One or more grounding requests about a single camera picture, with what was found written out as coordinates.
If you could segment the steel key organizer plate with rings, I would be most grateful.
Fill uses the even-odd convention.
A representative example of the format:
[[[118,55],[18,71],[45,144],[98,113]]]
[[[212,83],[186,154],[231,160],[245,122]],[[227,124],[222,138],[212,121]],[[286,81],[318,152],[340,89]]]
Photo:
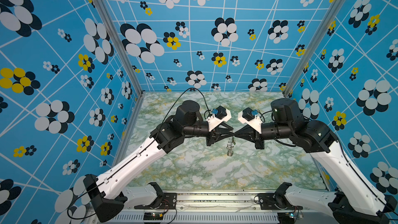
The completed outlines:
[[[235,145],[236,145],[236,142],[235,142],[234,137],[230,137],[227,142],[227,146],[226,146],[227,156],[229,156],[229,157],[233,156],[233,154],[234,154],[233,149],[234,149]]]

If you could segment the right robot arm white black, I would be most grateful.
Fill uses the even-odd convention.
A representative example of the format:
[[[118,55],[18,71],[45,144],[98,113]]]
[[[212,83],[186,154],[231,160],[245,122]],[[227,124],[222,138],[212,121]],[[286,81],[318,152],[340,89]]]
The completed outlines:
[[[239,112],[244,127],[235,137],[264,149],[265,141],[289,139],[318,161],[337,183],[339,190],[321,192],[282,183],[274,193],[278,208],[301,206],[333,217],[340,224],[388,224],[397,200],[375,188],[347,157],[336,134],[318,120],[307,120],[296,101],[281,98],[271,103],[273,121],[264,123],[251,108]]]

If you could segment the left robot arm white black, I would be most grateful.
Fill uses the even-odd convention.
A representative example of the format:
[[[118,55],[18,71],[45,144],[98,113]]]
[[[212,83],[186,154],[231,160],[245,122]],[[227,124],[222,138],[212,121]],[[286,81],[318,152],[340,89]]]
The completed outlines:
[[[223,106],[203,118],[197,102],[184,101],[177,107],[176,113],[150,132],[129,156],[98,176],[86,176],[84,185],[98,220],[105,223],[127,207],[160,207],[165,196],[157,183],[151,182],[132,189],[128,189],[127,185],[152,163],[183,144],[187,138],[205,138],[206,145],[211,146],[232,137],[233,128],[227,125],[230,119],[231,112]]]

